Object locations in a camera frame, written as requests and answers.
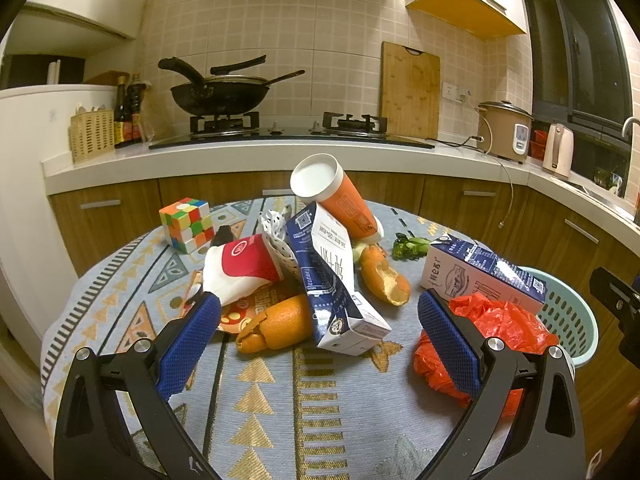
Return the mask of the black wok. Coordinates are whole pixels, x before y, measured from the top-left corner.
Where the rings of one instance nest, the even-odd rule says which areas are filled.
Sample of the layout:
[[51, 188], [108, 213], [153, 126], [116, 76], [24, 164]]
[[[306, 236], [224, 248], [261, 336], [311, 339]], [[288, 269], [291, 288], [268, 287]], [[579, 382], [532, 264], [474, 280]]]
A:
[[273, 84], [305, 73], [304, 70], [294, 70], [273, 79], [239, 74], [239, 70], [264, 64], [266, 58], [262, 55], [244, 62], [214, 66], [209, 69], [208, 77], [175, 56], [161, 58], [157, 67], [186, 78], [184, 84], [170, 89], [175, 103], [185, 112], [192, 116], [232, 116], [258, 107]]

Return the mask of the dark sauce bottle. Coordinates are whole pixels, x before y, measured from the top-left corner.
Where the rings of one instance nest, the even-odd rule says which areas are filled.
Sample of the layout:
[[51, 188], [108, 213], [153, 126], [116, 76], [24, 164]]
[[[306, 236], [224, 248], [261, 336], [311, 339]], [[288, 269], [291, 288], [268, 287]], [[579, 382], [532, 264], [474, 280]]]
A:
[[116, 101], [114, 108], [114, 145], [123, 148], [131, 141], [131, 120], [127, 105], [127, 77], [117, 79]]
[[128, 87], [128, 102], [131, 116], [131, 135], [134, 143], [142, 141], [141, 109], [146, 84], [139, 73], [134, 73]]

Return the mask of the orange white paper cup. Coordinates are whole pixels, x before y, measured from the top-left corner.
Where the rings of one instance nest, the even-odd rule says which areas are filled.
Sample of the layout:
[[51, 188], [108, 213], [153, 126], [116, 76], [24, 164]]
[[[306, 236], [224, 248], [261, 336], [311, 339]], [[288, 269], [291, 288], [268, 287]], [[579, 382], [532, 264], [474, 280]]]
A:
[[329, 211], [352, 240], [371, 245], [384, 237], [381, 222], [333, 155], [319, 153], [304, 158], [292, 171], [290, 188], [305, 204], [316, 202]]

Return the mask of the white refrigerator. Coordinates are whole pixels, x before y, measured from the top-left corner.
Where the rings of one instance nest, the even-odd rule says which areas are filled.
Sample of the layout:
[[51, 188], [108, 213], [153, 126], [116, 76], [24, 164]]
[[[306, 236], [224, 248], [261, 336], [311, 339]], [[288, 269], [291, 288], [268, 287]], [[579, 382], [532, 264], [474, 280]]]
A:
[[70, 118], [81, 105], [111, 107], [115, 90], [52, 84], [1, 92], [2, 318], [27, 355], [38, 361], [48, 327], [66, 305], [77, 273], [50, 206], [42, 163], [72, 163]]

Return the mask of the orange snack wrapper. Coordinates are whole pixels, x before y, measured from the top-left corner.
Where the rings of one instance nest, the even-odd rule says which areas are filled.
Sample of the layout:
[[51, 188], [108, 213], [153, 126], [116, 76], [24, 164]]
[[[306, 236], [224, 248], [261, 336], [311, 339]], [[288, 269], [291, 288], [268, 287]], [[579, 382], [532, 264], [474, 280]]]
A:
[[[184, 318], [195, 304], [194, 297], [202, 288], [202, 271], [192, 273], [186, 293], [182, 298], [180, 316]], [[221, 310], [218, 330], [231, 335], [237, 335], [259, 312], [274, 306], [280, 301], [297, 295], [300, 288], [294, 278], [273, 283], [255, 290], [245, 298], [228, 304]]]

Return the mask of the beige rice cooker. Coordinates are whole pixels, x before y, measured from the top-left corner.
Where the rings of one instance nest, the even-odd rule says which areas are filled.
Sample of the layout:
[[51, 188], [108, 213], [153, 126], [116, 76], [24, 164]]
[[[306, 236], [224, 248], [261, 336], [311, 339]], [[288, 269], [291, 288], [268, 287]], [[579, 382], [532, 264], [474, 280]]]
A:
[[478, 147], [485, 153], [522, 164], [526, 161], [533, 117], [509, 101], [477, 105]]

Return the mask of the blue white milk carton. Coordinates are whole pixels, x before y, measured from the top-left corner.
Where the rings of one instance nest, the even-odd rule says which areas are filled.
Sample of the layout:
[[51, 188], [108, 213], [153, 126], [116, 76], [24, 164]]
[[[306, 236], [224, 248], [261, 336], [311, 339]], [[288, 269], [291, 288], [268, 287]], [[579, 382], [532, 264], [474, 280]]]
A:
[[392, 331], [375, 307], [356, 291], [352, 243], [346, 228], [312, 202], [286, 222], [310, 303], [318, 348], [360, 356]]

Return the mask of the black car key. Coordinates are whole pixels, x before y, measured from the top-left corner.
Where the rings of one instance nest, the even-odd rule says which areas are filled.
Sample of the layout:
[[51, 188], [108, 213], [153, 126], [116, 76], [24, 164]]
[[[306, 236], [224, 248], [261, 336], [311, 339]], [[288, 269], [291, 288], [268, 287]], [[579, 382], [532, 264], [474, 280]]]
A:
[[212, 240], [212, 246], [224, 246], [234, 241], [230, 226], [220, 226]]

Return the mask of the colourful rubik's cube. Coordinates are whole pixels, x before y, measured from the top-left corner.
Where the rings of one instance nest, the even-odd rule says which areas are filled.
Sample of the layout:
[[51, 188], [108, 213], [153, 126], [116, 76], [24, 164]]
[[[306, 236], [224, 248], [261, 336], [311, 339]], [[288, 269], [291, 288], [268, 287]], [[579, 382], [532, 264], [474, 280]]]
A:
[[212, 211], [205, 200], [186, 197], [160, 208], [158, 214], [168, 244], [178, 252], [196, 252], [214, 238]]

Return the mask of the red plastic bag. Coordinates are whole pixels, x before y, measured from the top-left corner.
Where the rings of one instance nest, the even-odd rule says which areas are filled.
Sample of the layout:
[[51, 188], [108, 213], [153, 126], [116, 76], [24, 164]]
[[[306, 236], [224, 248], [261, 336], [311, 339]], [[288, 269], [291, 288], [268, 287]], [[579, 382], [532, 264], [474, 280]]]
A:
[[[448, 306], [453, 314], [468, 318], [485, 338], [499, 337], [511, 350], [543, 354], [548, 347], [559, 344], [558, 336], [535, 315], [510, 301], [494, 301], [474, 292], [451, 299]], [[462, 408], [469, 405], [471, 398], [454, 385], [425, 332], [413, 353], [413, 369], [433, 390], [456, 399]]]

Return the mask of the wooden base cabinets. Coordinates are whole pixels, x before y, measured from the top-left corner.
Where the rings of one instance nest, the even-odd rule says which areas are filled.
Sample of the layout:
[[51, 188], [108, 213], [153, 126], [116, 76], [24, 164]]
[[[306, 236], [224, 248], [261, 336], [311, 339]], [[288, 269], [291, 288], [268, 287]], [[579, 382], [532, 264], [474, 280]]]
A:
[[[528, 185], [356, 172], [352, 180], [381, 214], [386, 231], [438, 237], [457, 230], [482, 240], [520, 266], [548, 272], [582, 295], [591, 272], [603, 266], [625, 281], [639, 259], [612, 233]], [[119, 183], [56, 194], [55, 219], [79, 279], [136, 238], [160, 228], [158, 211], [183, 197], [212, 205], [215, 226], [252, 235], [258, 216], [288, 206], [284, 171], [206, 174]]]

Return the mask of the black gas stove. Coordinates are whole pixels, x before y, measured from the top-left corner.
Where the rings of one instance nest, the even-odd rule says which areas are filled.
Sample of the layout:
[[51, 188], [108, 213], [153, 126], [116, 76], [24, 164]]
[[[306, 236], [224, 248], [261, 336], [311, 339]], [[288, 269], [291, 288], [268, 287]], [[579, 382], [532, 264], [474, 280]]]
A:
[[241, 116], [213, 116], [212, 118], [192, 116], [190, 131], [187, 134], [153, 141], [150, 144], [150, 149], [160, 150], [175, 146], [258, 140], [303, 140], [314, 143], [355, 141], [416, 146], [428, 150], [435, 147], [434, 141], [413, 136], [394, 136], [387, 132], [385, 117], [369, 114], [357, 117], [352, 114], [324, 112], [320, 122], [315, 120], [311, 126], [280, 126], [277, 122], [273, 122], [271, 126], [262, 127], [259, 113], [248, 112]]

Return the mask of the red white paper cup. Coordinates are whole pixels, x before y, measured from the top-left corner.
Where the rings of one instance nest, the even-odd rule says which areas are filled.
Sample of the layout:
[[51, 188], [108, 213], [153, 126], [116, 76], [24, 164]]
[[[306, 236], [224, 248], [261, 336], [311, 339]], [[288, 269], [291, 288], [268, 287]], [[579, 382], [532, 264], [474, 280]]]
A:
[[202, 275], [203, 289], [215, 295], [221, 307], [283, 278], [262, 234], [209, 248]]

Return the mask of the green vegetable scrap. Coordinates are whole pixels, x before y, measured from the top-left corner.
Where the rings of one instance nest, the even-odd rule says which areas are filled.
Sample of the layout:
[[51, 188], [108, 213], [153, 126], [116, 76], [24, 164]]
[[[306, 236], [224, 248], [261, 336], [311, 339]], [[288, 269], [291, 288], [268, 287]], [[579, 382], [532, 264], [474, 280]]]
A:
[[431, 242], [423, 237], [397, 233], [394, 240], [392, 257], [394, 260], [418, 260], [427, 255]]

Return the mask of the wooden cutting board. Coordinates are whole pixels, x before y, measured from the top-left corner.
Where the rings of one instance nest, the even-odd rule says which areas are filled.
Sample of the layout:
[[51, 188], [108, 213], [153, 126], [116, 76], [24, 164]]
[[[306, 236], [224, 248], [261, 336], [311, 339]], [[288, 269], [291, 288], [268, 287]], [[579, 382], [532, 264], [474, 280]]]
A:
[[380, 115], [391, 136], [436, 139], [439, 126], [440, 58], [384, 41], [381, 49]]

